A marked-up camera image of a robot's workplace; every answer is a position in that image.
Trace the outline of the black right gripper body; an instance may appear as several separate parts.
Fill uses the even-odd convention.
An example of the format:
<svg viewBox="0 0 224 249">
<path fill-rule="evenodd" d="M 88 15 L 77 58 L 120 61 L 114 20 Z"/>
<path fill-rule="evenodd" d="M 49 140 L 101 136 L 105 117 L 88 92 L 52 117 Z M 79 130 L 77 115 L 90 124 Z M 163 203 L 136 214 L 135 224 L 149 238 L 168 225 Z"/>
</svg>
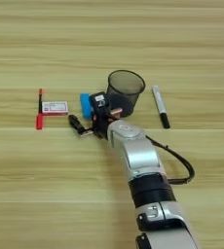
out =
<svg viewBox="0 0 224 249">
<path fill-rule="evenodd" d="M 92 126 L 79 132 L 81 137 L 94 134 L 99 139 L 107 138 L 107 130 L 111 123 L 121 118 L 122 109 L 92 111 Z"/>
</svg>

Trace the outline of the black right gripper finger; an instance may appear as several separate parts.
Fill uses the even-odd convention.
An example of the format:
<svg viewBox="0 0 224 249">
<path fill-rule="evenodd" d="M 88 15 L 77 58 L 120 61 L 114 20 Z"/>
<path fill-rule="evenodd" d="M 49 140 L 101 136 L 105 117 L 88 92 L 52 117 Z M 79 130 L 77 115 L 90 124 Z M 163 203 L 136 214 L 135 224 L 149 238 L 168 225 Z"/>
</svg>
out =
<svg viewBox="0 0 224 249">
<path fill-rule="evenodd" d="M 75 115 L 69 115 L 68 121 L 69 124 L 78 132 L 79 135 L 82 135 L 86 132 L 86 129 L 82 126 L 82 124 Z"/>
</svg>

